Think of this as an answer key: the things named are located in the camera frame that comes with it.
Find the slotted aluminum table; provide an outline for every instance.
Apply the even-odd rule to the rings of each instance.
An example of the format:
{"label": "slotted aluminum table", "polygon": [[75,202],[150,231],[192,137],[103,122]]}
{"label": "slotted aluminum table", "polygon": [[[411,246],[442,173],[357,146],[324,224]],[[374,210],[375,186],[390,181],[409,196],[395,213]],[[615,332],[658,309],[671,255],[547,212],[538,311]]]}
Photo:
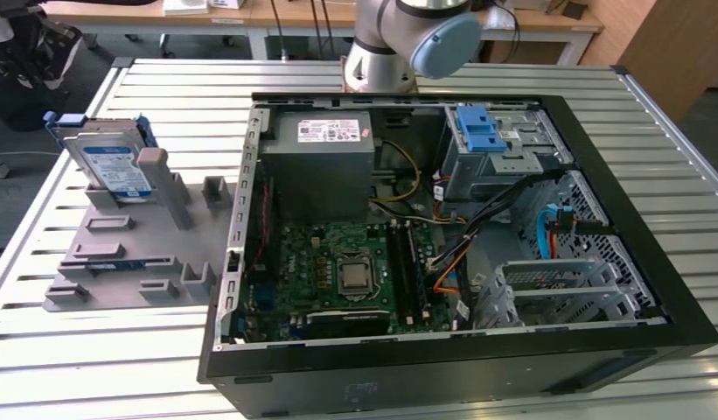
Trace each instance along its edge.
{"label": "slotted aluminum table", "polygon": [[[718,175],[631,77],[606,67],[482,65],[418,83],[423,92],[566,98],[718,327]],[[339,89],[334,62],[139,59],[131,67],[111,69],[88,115],[143,112],[183,179],[223,174],[235,181],[250,94]],[[216,390],[195,381],[203,306],[74,313],[42,309],[88,204],[86,183],[63,153],[0,260],[0,417],[243,418]],[[355,417],[483,416],[715,419],[718,346],[591,394]]]}

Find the ram slot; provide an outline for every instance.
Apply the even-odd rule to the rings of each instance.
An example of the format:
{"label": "ram slot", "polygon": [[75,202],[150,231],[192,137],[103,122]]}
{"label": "ram slot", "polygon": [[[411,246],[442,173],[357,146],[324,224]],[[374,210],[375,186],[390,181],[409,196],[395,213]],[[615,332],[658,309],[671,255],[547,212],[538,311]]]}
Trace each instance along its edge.
{"label": "ram slot", "polygon": [[406,223],[407,229],[407,243],[410,247],[410,256],[413,259],[413,279],[415,282],[415,297],[418,302],[418,315],[422,320],[427,320],[431,315],[429,314],[429,298],[426,297],[425,288],[425,269],[421,264],[421,258],[418,255],[418,247],[415,246],[414,229],[410,222]]}
{"label": "ram slot", "polygon": [[414,278],[414,250],[407,240],[407,227],[391,225],[387,229],[387,252],[393,290],[395,292],[397,320],[401,325],[413,325],[419,313]]}

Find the open computer tower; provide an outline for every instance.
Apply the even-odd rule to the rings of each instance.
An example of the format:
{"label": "open computer tower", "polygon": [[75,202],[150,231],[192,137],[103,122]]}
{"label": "open computer tower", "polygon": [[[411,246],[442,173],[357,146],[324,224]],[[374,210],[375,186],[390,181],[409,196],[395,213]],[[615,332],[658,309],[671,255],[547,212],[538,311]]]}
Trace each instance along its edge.
{"label": "open computer tower", "polygon": [[246,417],[587,392],[718,343],[563,98],[254,101],[200,358]]}

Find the green circuit board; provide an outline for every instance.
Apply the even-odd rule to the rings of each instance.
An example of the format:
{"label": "green circuit board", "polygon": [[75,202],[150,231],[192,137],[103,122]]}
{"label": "green circuit board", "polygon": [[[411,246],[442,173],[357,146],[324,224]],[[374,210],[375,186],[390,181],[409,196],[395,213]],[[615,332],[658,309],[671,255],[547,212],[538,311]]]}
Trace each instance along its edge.
{"label": "green circuit board", "polygon": [[[449,309],[443,299],[430,299],[429,319],[407,325],[398,319],[393,270],[387,250],[386,224],[324,224],[282,228],[280,271],[272,307],[259,311],[260,332],[266,340],[292,340],[288,323],[294,317],[319,311],[381,310],[390,312],[389,333],[449,331]],[[410,227],[419,261],[434,254],[429,227]],[[373,284],[365,294],[341,289],[341,265],[369,262]]]}

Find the desk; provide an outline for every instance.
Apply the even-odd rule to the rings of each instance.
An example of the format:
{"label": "desk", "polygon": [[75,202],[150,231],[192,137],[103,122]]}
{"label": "desk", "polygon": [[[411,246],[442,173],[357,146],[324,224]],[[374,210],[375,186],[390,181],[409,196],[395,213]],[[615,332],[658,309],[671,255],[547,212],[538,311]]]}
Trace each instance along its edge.
{"label": "desk", "polygon": [[[314,36],[310,0],[275,0],[286,36]],[[330,1],[327,10],[335,37],[354,36],[353,3]],[[162,2],[140,7],[50,2],[43,6],[48,17],[78,26],[86,33],[167,33],[198,35],[247,35],[254,60],[267,60],[266,37],[278,35],[275,17],[267,0],[248,0],[239,10],[211,8],[203,15],[164,16]],[[322,8],[318,7],[322,34],[327,34]],[[575,65],[593,34],[602,30],[597,17],[587,11],[582,20],[546,15],[533,10],[517,10],[522,41],[565,42],[559,65]],[[485,31],[482,40],[511,40],[509,30]]]}
{"label": "desk", "polygon": [[[469,65],[422,92],[562,95],[718,328],[718,175],[629,76],[607,67]],[[139,59],[87,114],[148,117],[188,182],[238,180],[252,92],[341,89],[337,62]],[[206,307],[48,313],[40,305],[88,200],[67,153],[0,259],[0,418],[243,420],[195,381]],[[341,418],[718,420],[718,346],[590,394]]]}

